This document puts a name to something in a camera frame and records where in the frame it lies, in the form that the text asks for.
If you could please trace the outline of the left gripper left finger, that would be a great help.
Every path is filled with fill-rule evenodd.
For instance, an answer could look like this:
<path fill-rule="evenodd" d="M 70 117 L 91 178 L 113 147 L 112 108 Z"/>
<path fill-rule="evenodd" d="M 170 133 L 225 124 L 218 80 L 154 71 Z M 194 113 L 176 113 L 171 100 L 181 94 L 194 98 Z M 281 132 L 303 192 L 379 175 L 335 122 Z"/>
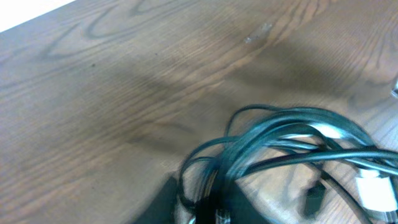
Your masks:
<path fill-rule="evenodd" d="M 131 221 L 131 224 L 178 224 L 177 180 L 170 176 L 156 191 L 146 209 Z"/>

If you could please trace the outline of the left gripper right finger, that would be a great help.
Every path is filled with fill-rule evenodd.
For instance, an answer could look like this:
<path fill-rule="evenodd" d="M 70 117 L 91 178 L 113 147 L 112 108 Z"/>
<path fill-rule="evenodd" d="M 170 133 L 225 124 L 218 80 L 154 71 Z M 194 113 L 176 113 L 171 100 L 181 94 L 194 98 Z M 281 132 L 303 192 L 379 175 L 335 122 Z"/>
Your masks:
<path fill-rule="evenodd" d="M 196 224 L 271 224 L 260 214 L 237 184 L 226 195 L 211 193 L 195 205 Z"/>

